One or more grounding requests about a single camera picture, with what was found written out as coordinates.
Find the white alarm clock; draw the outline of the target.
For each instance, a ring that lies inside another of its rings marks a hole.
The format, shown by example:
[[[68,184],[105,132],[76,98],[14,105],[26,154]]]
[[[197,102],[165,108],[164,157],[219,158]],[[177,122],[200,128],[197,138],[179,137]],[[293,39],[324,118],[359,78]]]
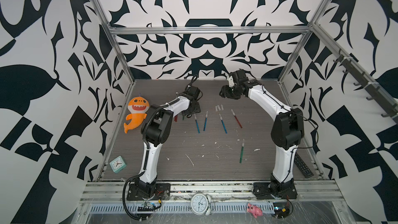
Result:
[[[191,211],[196,215],[209,216],[211,214],[211,202],[210,195],[204,193],[195,194],[190,201]]]

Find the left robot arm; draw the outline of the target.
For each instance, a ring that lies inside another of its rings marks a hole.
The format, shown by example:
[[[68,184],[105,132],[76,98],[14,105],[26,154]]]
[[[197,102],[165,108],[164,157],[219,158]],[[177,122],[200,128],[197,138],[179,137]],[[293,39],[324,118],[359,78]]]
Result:
[[[187,86],[183,92],[177,93],[175,99],[163,105],[150,106],[141,130],[144,142],[142,166],[139,177],[134,180],[134,187],[144,198],[155,194],[159,155],[170,135],[174,117],[178,114],[191,117],[200,113],[201,96],[198,87]]]

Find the wall hook rack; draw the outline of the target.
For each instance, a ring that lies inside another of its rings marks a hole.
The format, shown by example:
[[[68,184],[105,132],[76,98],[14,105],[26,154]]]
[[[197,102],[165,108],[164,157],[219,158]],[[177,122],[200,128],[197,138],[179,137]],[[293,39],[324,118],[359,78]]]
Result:
[[[343,74],[351,75],[355,79],[353,85],[368,93],[366,99],[375,101],[385,111],[381,114],[383,118],[391,118],[398,124],[398,102],[353,57],[346,55],[341,49],[338,54],[333,62],[343,66]]]

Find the blue knife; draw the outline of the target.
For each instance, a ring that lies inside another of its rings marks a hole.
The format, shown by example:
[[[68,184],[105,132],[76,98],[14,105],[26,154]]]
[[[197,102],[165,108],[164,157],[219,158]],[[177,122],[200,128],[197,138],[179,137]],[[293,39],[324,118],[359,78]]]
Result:
[[[224,132],[225,132],[225,134],[227,134],[228,132],[227,132],[227,129],[226,129],[226,126],[225,126],[225,123],[224,123],[224,120],[223,120],[222,114],[219,114],[219,118],[220,118],[220,121],[221,121],[221,123],[222,123],[223,129],[224,129]]]
[[[203,131],[206,131],[207,120],[208,120],[208,111],[206,111],[206,113],[205,113],[205,120],[204,120],[204,127],[203,127]]]
[[[197,127],[198,134],[200,134],[201,132],[200,132],[200,127],[199,127],[199,123],[198,123],[196,114],[194,114],[194,120],[195,120],[195,124],[196,124],[196,127]]]

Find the black remote control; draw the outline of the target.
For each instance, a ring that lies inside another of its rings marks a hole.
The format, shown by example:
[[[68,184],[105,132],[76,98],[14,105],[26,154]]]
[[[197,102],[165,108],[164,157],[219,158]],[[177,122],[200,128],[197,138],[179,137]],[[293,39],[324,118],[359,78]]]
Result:
[[[298,169],[305,178],[311,178],[314,176],[314,173],[311,171],[309,166],[304,162],[304,160],[300,157],[298,153],[295,154],[294,164],[298,167]]]

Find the small teal square clock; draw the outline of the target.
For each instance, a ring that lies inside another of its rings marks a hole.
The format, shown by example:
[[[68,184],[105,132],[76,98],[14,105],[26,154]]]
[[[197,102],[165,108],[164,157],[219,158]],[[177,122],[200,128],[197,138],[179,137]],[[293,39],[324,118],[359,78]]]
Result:
[[[114,173],[119,173],[126,167],[126,162],[121,156],[118,156],[112,160],[109,165]]]

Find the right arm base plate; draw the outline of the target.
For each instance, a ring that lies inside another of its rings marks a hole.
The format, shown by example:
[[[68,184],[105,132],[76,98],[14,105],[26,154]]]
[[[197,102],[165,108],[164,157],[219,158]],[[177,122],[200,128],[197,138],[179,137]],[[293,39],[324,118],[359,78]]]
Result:
[[[292,182],[283,184],[279,184],[277,181],[254,183],[252,192],[258,200],[297,198],[297,190]]]

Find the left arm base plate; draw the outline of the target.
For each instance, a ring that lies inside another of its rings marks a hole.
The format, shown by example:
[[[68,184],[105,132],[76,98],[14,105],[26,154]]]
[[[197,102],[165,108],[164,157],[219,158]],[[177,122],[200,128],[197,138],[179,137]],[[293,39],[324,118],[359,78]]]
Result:
[[[170,190],[171,185],[167,183],[132,183],[129,185],[126,199],[128,201],[167,199],[170,196]]]

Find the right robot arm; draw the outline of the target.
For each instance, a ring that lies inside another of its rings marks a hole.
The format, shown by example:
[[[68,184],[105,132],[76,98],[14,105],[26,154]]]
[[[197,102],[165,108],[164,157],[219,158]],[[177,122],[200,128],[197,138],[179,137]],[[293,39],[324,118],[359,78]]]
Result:
[[[294,157],[304,137],[302,111],[284,104],[258,80],[249,79],[242,69],[228,75],[228,84],[222,87],[219,95],[234,100],[245,96],[256,102],[274,120],[271,139],[276,145],[276,157],[270,188],[272,191],[282,191],[292,186]]]

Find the orange shark plush toy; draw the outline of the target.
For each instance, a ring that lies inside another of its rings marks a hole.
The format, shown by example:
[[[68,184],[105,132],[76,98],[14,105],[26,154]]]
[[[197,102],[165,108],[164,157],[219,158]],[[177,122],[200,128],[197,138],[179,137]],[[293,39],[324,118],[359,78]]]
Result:
[[[134,97],[129,101],[127,109],[130,113],[126,116],[126,121],[130,122],[123,124],[125,133],[128,133],[129,130],[134,130],[143,123],[149,107],[149,101],[141,96]]]

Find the pink pig toy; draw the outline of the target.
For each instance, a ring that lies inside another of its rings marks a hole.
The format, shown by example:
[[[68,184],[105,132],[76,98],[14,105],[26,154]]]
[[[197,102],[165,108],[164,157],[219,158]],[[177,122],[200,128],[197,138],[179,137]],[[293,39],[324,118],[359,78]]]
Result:
[[[256,205],[247,204],[246,211],[253,215],[254,218],[258,218],[259,216],[263,216],[263,211]]]

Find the green circuit board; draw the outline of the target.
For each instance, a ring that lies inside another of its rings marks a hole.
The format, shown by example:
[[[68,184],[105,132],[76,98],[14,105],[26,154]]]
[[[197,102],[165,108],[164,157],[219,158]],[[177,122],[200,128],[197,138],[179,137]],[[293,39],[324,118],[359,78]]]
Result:
[[[274,203],[274,213],[272,214],[272,217],[276,219],[286,219],[293,213],[293,210],[294,206],[290,202],[285,204]]]

